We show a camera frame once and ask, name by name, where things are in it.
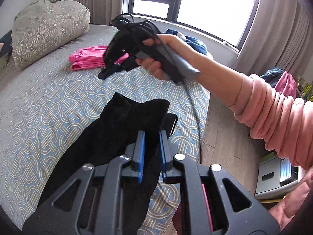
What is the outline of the right forearm pink sleeve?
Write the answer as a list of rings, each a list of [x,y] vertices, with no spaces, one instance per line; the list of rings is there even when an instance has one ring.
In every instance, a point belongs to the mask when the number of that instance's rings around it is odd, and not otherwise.
[[[197,81],[250,128],[253,139],[264,140],[266,150],[294,166],[312,167],[312,102],[286,97],[256,74],[238,73],[198,52],[185,56],[201,72]]]

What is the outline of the person's right hand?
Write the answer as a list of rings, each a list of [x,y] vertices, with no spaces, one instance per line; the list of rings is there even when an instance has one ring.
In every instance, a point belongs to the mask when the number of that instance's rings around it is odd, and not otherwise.
[[[177,36],[167,34],[166,37],[174,40],[179,46],[169,45],[158,34],[147,36],[133,34],[134,41],[139,48],[136,57],[141,60],[150,57],[161,63],[163,80],[173,81],[175,84],[194,81],[200,75],[200,71],[186,59],[186,54],[194,50]]]

